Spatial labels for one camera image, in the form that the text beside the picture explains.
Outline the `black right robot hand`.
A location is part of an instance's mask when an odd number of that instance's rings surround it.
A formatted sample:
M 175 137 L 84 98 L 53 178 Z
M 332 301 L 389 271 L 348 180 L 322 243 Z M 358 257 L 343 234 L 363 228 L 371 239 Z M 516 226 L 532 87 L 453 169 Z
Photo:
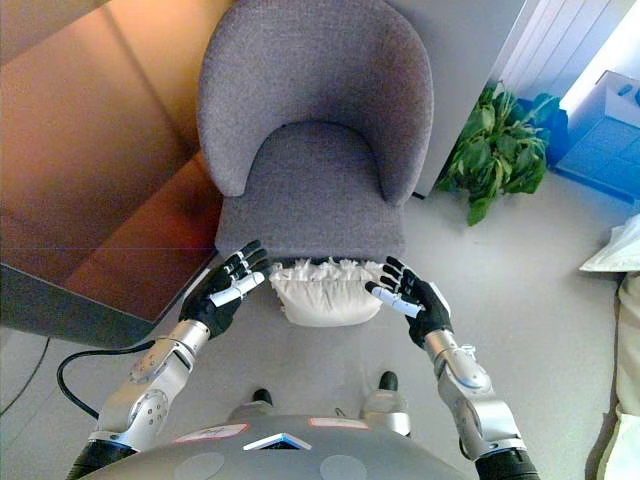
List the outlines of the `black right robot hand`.
M 409 324 L 409 336 L 425 348 L 426 336 L 436 330 L 453 331 L 451 311 L 434 282 L 427 282 L 407 265 L 388 256 L 380 282 L 368 281 L 366 291 L 383 304 L 401 312 Z

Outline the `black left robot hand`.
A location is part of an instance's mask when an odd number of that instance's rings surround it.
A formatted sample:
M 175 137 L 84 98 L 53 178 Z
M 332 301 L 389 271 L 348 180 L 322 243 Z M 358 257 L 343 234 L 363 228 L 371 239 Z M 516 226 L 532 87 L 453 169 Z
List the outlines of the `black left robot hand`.
M 223 334 L 241 301 L 266 280 L 269 267 L 260 241 L 249 242 L 196 283 L 183 301 L 179 320 L 204 324 L 210 339 Z

